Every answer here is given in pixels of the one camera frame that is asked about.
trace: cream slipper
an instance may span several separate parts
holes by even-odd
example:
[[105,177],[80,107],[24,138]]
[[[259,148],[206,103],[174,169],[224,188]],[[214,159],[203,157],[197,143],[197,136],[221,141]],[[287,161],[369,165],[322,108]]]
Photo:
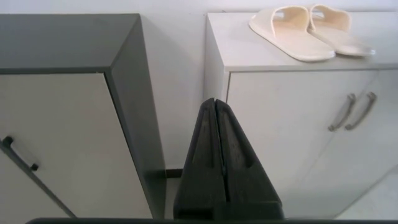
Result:
[[297,60],[314,62],[333,58],[334,49],[308,33],[309,19],[307,8],[285,6],[261,10],[251,18],[249,26]]
[[370,46],[348,33],[351,17],[346,11],[321,4],[309,7],[308,11],[309,33],[333,47],[336,53],[352,56],[369,56],[376,53]]

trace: black edge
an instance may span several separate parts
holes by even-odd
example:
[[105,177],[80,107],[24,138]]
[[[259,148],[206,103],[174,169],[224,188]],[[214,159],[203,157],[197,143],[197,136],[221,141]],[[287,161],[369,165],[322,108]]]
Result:
[[105,79],[152,216],[164,218],[165,164],[140,17]]
[[[125,218],[39,218],[27,224],[209,224],[209,221],[189,220],[187,222],[175,220],[125,219]],[[396,224],[398,220],[246,220],[240,222],[217,221],[217,224]]]
[[166,178],[181,178],[182,169],[167,169]]

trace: white cabinet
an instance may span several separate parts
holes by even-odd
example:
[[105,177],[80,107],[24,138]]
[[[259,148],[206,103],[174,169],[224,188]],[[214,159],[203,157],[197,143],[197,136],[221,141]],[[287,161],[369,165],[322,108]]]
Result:
[[152,217],[102,73],[0,75],[0,105],[0,136],[77,217]]
[[228,104],[282,201],[335,133],[328,127],[376,71],[232,73]]
[[0,151],[0,224],[50,217],[67,214]]
[[398,70],[380,71],[365,92],[346,123],[357,127],[337,132],[293,189],[285,207],[293,216],[334,217],[398,165]]
[[[317,63],[295,60],[253,32],[253,13],[208,14],[204,100],[230,105],[289,218],[333,218],[396,165],[396,13],[350,14],[350,32],[377,54]],[[372,110],[345,131],[369,92],[377,96]]]

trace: cabinet handle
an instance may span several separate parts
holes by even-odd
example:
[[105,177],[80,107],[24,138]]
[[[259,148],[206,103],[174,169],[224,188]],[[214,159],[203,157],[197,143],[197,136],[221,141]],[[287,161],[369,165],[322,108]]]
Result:
[[14,142],[14,139],[13,139],[12,137],[10,137],[10,136],[6,136],[6,137],[2,140],[3,145],[6,147],[6,150],[8,150],[10,154],[13,154],[13,155],[15,155],[16,157],[18,157],[19,160],[20,160],[21,162],[23,162],[27,167],[29,167],[29,169],[30,169],[31,171],[37,171],[37,170],[39,169],[39,165],[37,165],[36,163],[33,163],[31,166],[28,166],[28,165],[26,164],[26,162],[24,162],[24,161],[14,152],[14,150],[13,150],[12,147],[11,147],[11,144],[12,144],[13,142]]
[[53,202],[55,202],[69,217],[76,218],[71,210],[32,172],[39,168],[37,164],[28,166],[11,148],[13,138],[10,136],[0,139],[0,150],[5,153],[38,187],[40,187]]
[[328,127],[329,131],[336,131],[337,129],[341,128],[342,125],[346,122],[346,120],[348,119],[348,117],[350,116],[351,112],[353,111],[354,105],[356,103],[356,97],[354,93],[351,93],[347,96],[348,100],[349,100],[349,106],[348,109],[345,113],[345,115],[343,116],[343,118],[340,120],[339,123],[337,123],[336,125],[330,125]]
[[354,130],[356,127],[358,127],[362,123],[362,121],[366,118],[366,116],[369,114],[369,112],[372,110],[372,108],[374,106],[374,103],[377,100],[377,96],[373,92],[369,92],[367,94],[367,96],[369,98],[368,106],[365,108],[365,110],[363,111],[361,117],[359,117],[359,119],[357,121],[355,121],[353,124],[347,124],[346,125],[346,130],[347,131]]

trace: black object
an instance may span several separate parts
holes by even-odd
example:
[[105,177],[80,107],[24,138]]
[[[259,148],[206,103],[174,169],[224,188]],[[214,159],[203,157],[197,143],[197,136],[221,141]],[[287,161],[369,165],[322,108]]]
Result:
[[212,219],[226,194],[214,99],[199,110],[174,203],[174,218]]
[[162,218],[165,164],[140,15],[3,14],[0,21],[0,76],[103,73],[152,216]]
[[280,220],[282,203],[232,109],[206,100],[174,202],[174,218]]
[[[231,224],[227,221],[174,221],[151,219],[125,219],[125,218],[40,218],[27,224]],[[256,220],[233,222],[234,224],[397,224],[395,220]]]
[[182,169],[166,169],[166,178],[181,178]]

